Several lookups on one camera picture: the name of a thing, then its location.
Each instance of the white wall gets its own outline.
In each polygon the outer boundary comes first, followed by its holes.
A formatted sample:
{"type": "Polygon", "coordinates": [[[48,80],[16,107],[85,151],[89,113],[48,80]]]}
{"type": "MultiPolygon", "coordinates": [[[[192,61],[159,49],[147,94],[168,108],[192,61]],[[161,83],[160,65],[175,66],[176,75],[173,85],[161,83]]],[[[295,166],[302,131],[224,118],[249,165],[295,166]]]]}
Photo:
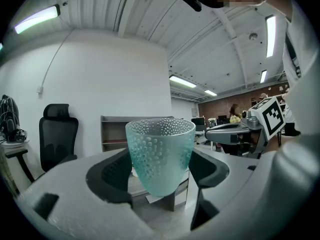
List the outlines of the white wall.
{"type": "Polygon", "coordinates": [[[197,109],[197,114],[199,115],[198,104],[194,102],[172,98],[171,107],[172,107],[172,115],[175,118],[183,118],[186,120],[191,120],[191,118],[194,117],[192,116],[191,109],[194,109],[194,108],[197,109]]]}
{"type": "Polygon", "coordinates": [[[70,104],[79,120],[78,157],[102,152],[100,116],[171,116],[166,51],[102,30],[74,30],[56,54],[43,94],[36,93],[51,59],[68,32],[26,44],[0,68],[0,95],[18,105],[21,128],[30,142],[25,155],[31,173],[40,166],[39,120],[46,105],[70,104]]]}

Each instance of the black office chair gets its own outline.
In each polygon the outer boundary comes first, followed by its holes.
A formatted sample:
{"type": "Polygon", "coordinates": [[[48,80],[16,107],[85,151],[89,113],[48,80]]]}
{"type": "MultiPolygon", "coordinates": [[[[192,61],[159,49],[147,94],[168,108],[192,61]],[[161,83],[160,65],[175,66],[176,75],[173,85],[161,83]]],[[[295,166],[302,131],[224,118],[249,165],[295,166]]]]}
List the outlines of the black office chair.
{"type": "MultiPolygon", "coordinates": [[[[76,118],[69,116],[68,107],[69,104],[49,104],[45,107],[43,117],[40,119],[40,161],[45,172],[58,164],[77,159],[74,146],[79,122],[76,118]]],[[[7,152],[5,156],[8,159],[17,157],[25,175],[34,182],[23,158],[23,154],[27,152],[27,149],[19,149],[7,152]]]]}

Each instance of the textured glass cup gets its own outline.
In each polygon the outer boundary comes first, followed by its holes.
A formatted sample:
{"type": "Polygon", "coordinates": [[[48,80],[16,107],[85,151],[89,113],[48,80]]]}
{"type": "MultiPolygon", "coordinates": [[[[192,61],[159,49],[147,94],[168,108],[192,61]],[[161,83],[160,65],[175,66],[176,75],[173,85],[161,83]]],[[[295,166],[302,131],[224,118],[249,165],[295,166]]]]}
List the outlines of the textured glass cup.
{"type": "Polygon", "coordinates": [[[157,197],[173,193],[190,161],[195,124],[177,118],[148,118],[128,123],[125,131],[143,187],[157,197]]]}

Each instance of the floor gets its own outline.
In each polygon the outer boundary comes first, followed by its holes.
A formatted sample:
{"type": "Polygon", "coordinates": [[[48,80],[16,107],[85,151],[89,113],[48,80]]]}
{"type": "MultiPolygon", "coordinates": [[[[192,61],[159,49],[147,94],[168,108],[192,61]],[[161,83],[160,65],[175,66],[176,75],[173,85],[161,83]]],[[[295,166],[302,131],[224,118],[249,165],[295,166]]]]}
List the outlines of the floor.
{"type": "MultiPolygon", "coordinates": [[[[200,144],[202,147],[211,150],[210,143],[200,144]]],[[[167,210],[161,200],[135,210],[135,213],[152,228],[160,238],[173,239],[186,235],[190,232],[191,221],[195,212],[198,196],[198,186],[192,177],[189,176],[189,186],[186,204],[174,212],[167,210]]]]}

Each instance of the wall outlet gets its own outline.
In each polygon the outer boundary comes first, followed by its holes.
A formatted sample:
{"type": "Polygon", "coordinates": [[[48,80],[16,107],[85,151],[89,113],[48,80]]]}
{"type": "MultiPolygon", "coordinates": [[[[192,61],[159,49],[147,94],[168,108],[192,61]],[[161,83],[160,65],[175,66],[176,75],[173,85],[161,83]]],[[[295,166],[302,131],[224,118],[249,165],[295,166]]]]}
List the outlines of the wall outlet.
{"type": "Polygon", "coordinates": [[[37,89],[36,89],[36,92],[38,94],[42,94],[42,92],[44,91],[44,87],[43,86],[39,86],[37,89]]]}

